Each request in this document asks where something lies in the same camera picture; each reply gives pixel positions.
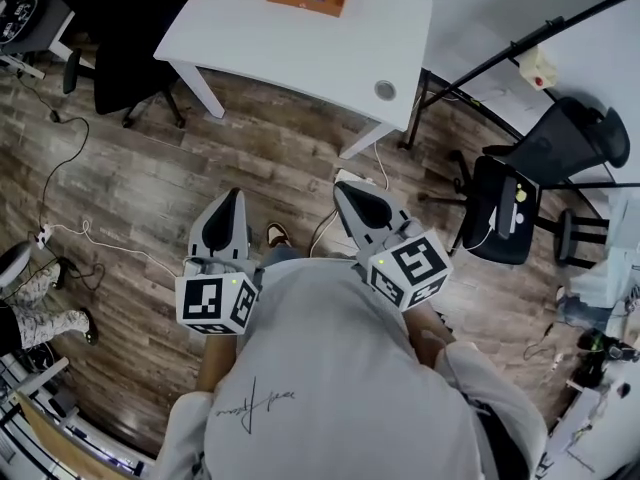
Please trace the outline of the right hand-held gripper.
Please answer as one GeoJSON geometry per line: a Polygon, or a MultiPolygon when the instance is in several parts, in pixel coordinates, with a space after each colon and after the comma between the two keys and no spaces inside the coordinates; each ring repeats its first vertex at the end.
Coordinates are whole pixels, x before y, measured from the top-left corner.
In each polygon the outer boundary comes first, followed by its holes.
{"type": "Polygon", "coordinates": [[[337,182],[333,196],[378,296],[404,312],[442,289],[453,266],[434,229],[409,219],[388,191],[366,182],[337,182]]]}

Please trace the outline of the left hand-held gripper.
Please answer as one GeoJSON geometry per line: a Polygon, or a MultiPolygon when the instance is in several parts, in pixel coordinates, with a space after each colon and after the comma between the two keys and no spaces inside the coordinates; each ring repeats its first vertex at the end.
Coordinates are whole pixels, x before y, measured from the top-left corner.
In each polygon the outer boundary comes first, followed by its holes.
{"type": "Polygon", "coordinates": [[[176,321],[202,335],[243,335],[260,288],[256,265],[213,257],[245,260],[249,228],[244,193],[233,188],[211,202],[194,221],[189,255],[182,276],[175,279],[176,321]]]}

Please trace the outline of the person's right forearm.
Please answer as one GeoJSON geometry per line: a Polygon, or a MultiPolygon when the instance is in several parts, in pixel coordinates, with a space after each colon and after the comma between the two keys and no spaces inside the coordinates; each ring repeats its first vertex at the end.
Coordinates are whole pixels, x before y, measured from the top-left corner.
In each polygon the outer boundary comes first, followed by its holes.
{"type": "Polygon", "coordinates": [[[455,338],[429,301],[424,301],[402,313],[411,345],[419,362],[431,369],[439,354],[455,338]]]}

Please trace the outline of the person's left forearm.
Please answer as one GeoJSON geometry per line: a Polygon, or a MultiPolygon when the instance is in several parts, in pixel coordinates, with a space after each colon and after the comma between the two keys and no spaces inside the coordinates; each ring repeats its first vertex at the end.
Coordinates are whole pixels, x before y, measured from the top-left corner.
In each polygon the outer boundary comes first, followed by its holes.
{"type": "Polygon", "coordinates": [[[195,390],[213,393],[219,382],[232,369],[237,355],[235,335],[210,335],[205,340],[204,352],[195,390]]]}

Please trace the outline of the white power adapter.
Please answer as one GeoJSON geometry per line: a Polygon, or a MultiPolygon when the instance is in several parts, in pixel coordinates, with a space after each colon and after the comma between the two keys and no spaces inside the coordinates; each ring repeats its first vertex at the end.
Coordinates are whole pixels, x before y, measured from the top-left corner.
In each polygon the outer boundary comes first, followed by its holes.
{"type": "Polygon", "coordinates": [[[346,169],[340,168],[334,177],[334,183],[337,184],[341,181],[350,181],[350,182],[364,182],[370,185],[375,185],[375,182],[371,178],[364,178],[355,173],[352,173],[346,169]]]}

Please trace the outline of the person's brown shoe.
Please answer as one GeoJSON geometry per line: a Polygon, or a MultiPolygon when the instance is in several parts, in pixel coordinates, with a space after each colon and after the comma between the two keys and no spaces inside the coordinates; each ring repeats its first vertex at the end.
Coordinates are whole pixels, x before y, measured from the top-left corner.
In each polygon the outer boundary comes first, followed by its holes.
{"type": "Polygon", "coordinates": [[[270,223],[266,231],[267,244],[270,248],[280,245],[291,246],[289,235],[285,228],[279,223],[270,223]]]}

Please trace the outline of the person's trouser leg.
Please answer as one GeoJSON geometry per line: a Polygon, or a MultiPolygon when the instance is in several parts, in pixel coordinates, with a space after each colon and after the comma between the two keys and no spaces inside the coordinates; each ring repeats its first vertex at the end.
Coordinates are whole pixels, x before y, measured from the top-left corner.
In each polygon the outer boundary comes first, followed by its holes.
{"type": "Polygon", "coordinates": [[[304,256],[296,248],[285,244],[279,244],[274,248],[271,248],[264,255],[259,267],[264,269],[280,262],[302,258],[304,258],[304,256]]]}

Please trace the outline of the white table leg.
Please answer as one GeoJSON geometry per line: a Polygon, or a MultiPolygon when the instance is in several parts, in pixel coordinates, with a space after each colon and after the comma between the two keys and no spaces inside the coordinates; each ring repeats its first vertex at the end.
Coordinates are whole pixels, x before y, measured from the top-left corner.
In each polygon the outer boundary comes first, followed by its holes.
{"type": "Polygon", "coordinates": [[[222,119],[225,115],[225,109],[209,88],[199,69],[195,65],[181,61],[170,61],[169,64],[203,104],[209,114],[214,118],[222,119]]]}
{"type": "Polygon", "coordinates": [[[368,122],[358,133],[347,137],[342,144],[339,158],[349,160],[387,135],[399,129],[387,123],[368,122]]]}

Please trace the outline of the black mesh office chair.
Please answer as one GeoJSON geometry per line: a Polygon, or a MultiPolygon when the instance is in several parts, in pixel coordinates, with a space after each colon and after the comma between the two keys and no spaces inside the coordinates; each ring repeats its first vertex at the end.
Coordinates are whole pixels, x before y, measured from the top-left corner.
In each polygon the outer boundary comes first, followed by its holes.
{"type": "Polygon", "coordinates": [[[472,167],[461,151],[451,151],[448,159],[461,172],[453,182],[458,196],[452,203],[463,207],[465,214],[449,253],[464,249],[490,262],[521,265],[529,256],[535,228],[541,228],[553,236],[557,264],[591,268],[592,262],[575,257],[576,245],[603,244],[606,237],[581,229],[607,228],[608,221],[579,218],[571,209],[549,220],[539,214],[542,195],[573,189],[569,178],[590,168],[623,167],[630,147],[615,109],[600,113],[573,97],[563,97],[522,140],[484,147],[472,167]]]}

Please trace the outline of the person's white shirt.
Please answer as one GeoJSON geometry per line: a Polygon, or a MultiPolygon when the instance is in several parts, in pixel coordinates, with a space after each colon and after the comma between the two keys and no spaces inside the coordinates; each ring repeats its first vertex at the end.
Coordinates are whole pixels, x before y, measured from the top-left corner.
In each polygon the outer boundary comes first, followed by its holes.
{"type": "Polygon", "coordinates": [[[269,266],[236,361],[174,404],[152,480],[533,480],[546,424],[474,344],[422,365],[353,262],[269,266]]]}

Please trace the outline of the grey round stool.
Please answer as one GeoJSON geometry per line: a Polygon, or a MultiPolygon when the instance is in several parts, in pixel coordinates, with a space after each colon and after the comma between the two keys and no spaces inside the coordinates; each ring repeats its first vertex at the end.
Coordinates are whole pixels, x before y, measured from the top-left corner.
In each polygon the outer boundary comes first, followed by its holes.
{"type": "Polygon", "coordinates": [[[31,257],[29,241],[20,242],[0,256],[0,290],[8,287],[28,265],[31,257]]]}

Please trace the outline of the white metal rack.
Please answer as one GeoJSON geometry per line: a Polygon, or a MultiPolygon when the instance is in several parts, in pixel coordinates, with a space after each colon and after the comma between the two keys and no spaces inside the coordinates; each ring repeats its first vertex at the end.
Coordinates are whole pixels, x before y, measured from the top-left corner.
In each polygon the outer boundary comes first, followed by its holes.
{"type": "MultiPolygon", "coordinates": [[[[0,366],[5,367],[2,373],[0,373],[0,377],[4,374],[5,371],[8,371],[9,374],[13,375],[13,369],[21,366],[18,364],[15,358],[13,362],[9,364],[9,359],[0,358],[0,366]]],[[[41,373],[32,373],[30,375],[25,376],[22,380],[20,380],[15,386],[9,386],[11,389],[9,390],[9,394],[7,395],[8,401],[17,401],[18,394],[24,395],[26,398],[30,398],[31,395],[37,394],[37,392],[44,387],[44,385],[52,380],[59,373],[63,372],[69,366],[69,360],[67,357],[62,357],[55,363],[53,363],[49,368],[41,373]]],[[[62,419],[64,418],[73,418],[78,413],[78,408],[75,405],[74,400],[72,400],[71,395],[60,398],[61,401],[67,402],[66,405],[63,403],[54,404],[52,401],[49,401],[49,405],[54,409],[57,415],[62,419]]],[[[20,412],[20,406],[14,406],[11,410],[4,415],[0,419],[0,426],[6,425],[8,421],[10,421],[16,414],[20,412]]]]}

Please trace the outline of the light wooden board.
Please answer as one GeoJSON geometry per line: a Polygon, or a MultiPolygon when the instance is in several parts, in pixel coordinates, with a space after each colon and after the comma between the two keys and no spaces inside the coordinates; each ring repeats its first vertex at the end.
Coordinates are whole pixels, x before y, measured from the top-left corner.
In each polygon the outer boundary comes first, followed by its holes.
{"type": "Polygon", "coordinates": [[[40,411],[29,397],[17,392],[14,398],[20,404],[39,443],[83,480],[141,480],[89,451],[40,411]]]}

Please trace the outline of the grey side table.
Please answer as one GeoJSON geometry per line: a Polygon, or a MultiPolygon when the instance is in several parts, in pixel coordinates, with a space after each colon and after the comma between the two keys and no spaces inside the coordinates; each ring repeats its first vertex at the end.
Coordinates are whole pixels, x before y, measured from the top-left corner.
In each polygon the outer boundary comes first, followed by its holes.
{"type": "Polygon", "coordinates": [[[66,62],[72,50],[62,42],[74,12],[62,0],[39,0],[39,19],[16,41],[0,46],[0,61],[29,52],[48,51],[66,62]]]}

